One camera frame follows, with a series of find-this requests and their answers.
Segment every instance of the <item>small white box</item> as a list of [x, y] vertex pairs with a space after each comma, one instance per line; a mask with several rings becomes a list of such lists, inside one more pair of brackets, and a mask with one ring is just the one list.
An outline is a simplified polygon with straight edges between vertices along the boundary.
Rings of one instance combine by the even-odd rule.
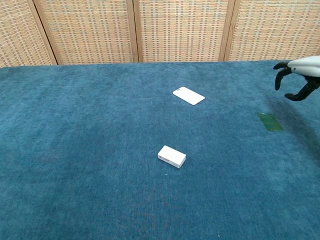
[[184, 153], [179, 152], [169, 146], [163, 146], [163, 148], [158, 153], [158, 158], [165, 161], [168, 164], [175, 166], [176, 168], [181, 168], [186, 160]]

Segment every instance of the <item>woven panel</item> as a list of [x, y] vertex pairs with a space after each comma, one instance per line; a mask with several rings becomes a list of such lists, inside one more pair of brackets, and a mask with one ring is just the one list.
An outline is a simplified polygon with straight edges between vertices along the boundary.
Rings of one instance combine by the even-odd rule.
[[320, 0], [242, 0], [230, 61], [297, 59], [320, 44]]
[[0, 1], [0, 67], [52, 64], [27, 1]]
[[126, 0], [39, 0], [60, 64], [133, 61]]
[[217, 61], [228, 0], [140, 0], [144, 62]]

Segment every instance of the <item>green object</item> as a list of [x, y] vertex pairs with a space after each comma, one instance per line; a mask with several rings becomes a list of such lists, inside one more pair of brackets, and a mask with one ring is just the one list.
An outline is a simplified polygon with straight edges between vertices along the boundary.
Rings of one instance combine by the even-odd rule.
[[258, 112], [258, 115], [268, 131], [284, 130], [274, 114]]

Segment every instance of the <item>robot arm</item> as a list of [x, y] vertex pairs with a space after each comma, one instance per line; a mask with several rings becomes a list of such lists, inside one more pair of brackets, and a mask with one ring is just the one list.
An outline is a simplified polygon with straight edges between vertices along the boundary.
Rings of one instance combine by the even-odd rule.
[[291, 73], [304, 76], [306, 85], [298, 94], [287, 93], [285, 96], [292, 101], [301, 101], [306, 99], [314, 90], [320, 87], [320, 56], [310, 56], [289, 62], [279, 62], [273, 67], [278, 72], [275, 78], [275, 90], [280, 89], [281, 80], [284, 76]]

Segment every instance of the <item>blue carpet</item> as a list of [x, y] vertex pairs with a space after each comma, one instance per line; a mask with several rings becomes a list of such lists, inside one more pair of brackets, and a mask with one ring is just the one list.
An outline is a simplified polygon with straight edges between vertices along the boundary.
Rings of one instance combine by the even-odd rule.
[[319, 239], [320, 92], [276, 63], [1, 68], [0, 239]]

